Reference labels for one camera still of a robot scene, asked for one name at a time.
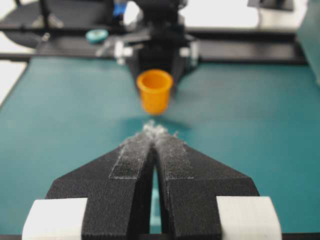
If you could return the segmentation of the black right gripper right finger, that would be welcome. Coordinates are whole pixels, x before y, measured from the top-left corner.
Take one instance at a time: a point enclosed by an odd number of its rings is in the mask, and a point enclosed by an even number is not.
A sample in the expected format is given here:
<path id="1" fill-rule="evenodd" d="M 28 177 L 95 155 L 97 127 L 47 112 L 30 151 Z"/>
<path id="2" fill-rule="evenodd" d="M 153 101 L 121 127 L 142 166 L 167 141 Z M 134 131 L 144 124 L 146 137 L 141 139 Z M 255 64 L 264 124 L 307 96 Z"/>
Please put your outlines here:
<path id="1" fill-rule="evenodd" d="M 272 200 L 253 180 L 151 125 L 163 232 L 173 240 L 280 240 Z"/>

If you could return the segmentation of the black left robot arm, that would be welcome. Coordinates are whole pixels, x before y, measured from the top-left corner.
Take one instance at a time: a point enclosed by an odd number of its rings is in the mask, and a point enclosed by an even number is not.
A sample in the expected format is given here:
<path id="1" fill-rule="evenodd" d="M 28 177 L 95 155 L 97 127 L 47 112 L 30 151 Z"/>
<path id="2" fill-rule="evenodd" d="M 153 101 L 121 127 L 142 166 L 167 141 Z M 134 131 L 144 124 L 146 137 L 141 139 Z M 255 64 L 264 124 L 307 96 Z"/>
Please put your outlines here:
<path id="1" fill-rule="evenodd" d="M 132 30 L 116 38 L 114 58 L 126 64 L 134 79 L 142 72 L 159 69 L 173 78 L 175 95 L 182 77 L 200 58 L 199 41 L 185 31 L 179 10 L 186 0 L 136 0 L 139 12 Z"/>

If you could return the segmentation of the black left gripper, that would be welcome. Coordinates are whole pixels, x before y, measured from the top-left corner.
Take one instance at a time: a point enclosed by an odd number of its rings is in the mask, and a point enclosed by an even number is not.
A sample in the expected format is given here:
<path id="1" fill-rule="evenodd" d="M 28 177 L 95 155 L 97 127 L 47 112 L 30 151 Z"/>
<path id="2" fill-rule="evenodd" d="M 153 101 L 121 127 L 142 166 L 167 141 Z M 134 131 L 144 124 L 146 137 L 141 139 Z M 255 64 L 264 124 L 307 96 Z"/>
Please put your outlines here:
<path id="1" fill-rule="evenodd" d="M 150 69 L 148 55 L 142 49 L 156 50 L 161 53 L 168 49 L 174 51 L 170 65 L 173 79 L 171 95 L 176 96 L 183 76 L 195 66 L 199 60 L 199 43 L 197 39 L 185 33 L 184 17 L 179 14 L 166 16 L 163 19 L 155 15 L 138 15 L 137 21 L 129 26 L 131 32 L 115 39 L 115 58 L 119 64 L 126 65 L 132 79 Z"/>

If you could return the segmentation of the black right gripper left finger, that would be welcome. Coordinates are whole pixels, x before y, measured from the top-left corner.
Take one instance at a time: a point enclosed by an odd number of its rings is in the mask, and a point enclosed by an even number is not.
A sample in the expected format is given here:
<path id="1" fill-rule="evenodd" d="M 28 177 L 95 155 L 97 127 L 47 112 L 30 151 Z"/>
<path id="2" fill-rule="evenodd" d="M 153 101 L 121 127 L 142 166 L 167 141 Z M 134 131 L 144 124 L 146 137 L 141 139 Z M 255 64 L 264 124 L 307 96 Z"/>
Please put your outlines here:
<path id="1" fill-rule="evenodd" d="M 24 240 L 131 240 L 150 230 L 153 121 L 116 149 L 55 179 L 33 202 Z"/>

